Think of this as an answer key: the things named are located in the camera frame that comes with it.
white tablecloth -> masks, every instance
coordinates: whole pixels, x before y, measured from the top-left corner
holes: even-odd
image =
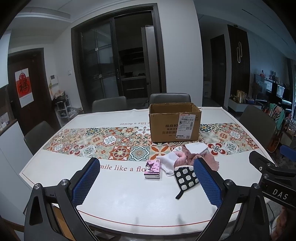
[[[237,123],[222,108],[202,107],[201,123]],[[78,115],[64,129],[90,127],[149,126],[148,110],[130,110]],[[260,143],[257,152],[271,160]],[[232,179],[237,185],[251,186],[260,180],[261,173],[249,163],[249,153],[218,155],[219,174]],[[89,158],[64,155],[40,149],[21,171],[20,176],[33,187],[57,185],[62,179],[70,179]],[[101,169],[84,203],[77,206],[83,219],[100,227],[135,234],[169,235],[203,230],[216,211],[208,201],[200,184],[184,192],[177,200],[180,189],[175,178],[163,172],[159,180],[147,180],[143,172],[145,161],[100,160]],[[231,221],[236,219],[237,204]]]

gray chair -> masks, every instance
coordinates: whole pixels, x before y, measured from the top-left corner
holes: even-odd
[[[119,96],[108,99],[95,100],[92,106],[92,112],[109,112],[127,110],[126,97]]]
[[[191,102],[189,94],[184,93],[158,93],[151,94],[149,104],[155,103],[187,103]]]
[[[24,140],[34,155],[55,133],[46,121],[42,121],[25,135]]]
[[[248,105],[239,122],[267,148],[276,129],[275,121],[254,105]]]

metal screw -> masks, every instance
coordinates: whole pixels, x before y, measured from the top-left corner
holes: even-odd
[[[260,185],[259,185],[258,183],[254,183],[253,186],[254,186],[254,188],[256,188],[256,189],[259,189],[259,188],[260,188]]]
[[[230,179],[227,179],[225,180],[225,183],[228,185],[228,186],[231,186],[233,184],[233,181],[230,180]]]
[[[34,185],[34,189],[39,189],[41,187],[40,183]]]
[[[68,184],[68,182],[69,182],[68,179],[63,179],[63,180],[61,180],[60,184],[61,184],[62,186],[65,186],[65,185]]]

dining table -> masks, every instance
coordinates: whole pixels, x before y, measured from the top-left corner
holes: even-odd
[[[162,143],[151,141],[149,109],[78,115],[40,148],[20,176],[31,187],[36,183],[55,186],[96,157],[100,173],[83,204],[77,206],[84,221],[117,233],[176,235],[202,231],[217,207],[210,204],[201,185],[185,191],[177,200],[180,189],[175,176],[161,170],[159,179],[146,179],[147,160],[182,150],[187,143],[203,142],[219,162],[218,173],[223,179],[250,187],[261,177],[249,163],[250,152],[272,159],[223,108],[200,110],[198,140]],[[237,218],[240,206],[236,204],[230,221]]]

red fu character poster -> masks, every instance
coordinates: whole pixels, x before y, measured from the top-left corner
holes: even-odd
[[[20,105],[23,108],[25,105],[34,101],[29,77],[29,69],[26,68],[15,72],[15,82],[17,85],[17,94],[20,99]]]

